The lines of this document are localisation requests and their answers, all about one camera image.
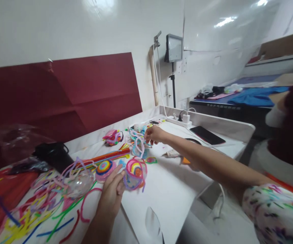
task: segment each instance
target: white charger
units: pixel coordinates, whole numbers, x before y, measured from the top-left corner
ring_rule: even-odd
[[[188,124],[190,120],[190,115],[188,113],[186,115],[183,115],[182,120],[183,120],[183,123]]]

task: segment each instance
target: maroon board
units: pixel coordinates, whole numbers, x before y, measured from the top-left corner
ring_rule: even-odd
[[[67,142],[140,112],[131,53],[0,68],[0,126],[30,124]]]

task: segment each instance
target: floral shirt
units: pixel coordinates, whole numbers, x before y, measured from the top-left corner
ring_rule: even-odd
[[[266,184],[248,188],[242,208],[262,244],[293,244],[293,193]]]

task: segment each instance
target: blue cloth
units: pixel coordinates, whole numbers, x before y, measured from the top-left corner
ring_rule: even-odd
[[[274,103],[268,97],[273,93],[281,93],[289,90],[288,86],[267,87],[267,88],[250,88],[241,92],[228,101],[229,104],[234,105],[248,105],[254,107],[273,107]]]

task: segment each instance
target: phone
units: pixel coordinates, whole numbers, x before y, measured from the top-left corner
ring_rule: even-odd
[[[225,140],[218,137],[217,135],[214,135],[212,132],[208,131],[207,129],[201,126],[191,128],[190,130],[211,145],[218,145],[218,144],[225,143]]]

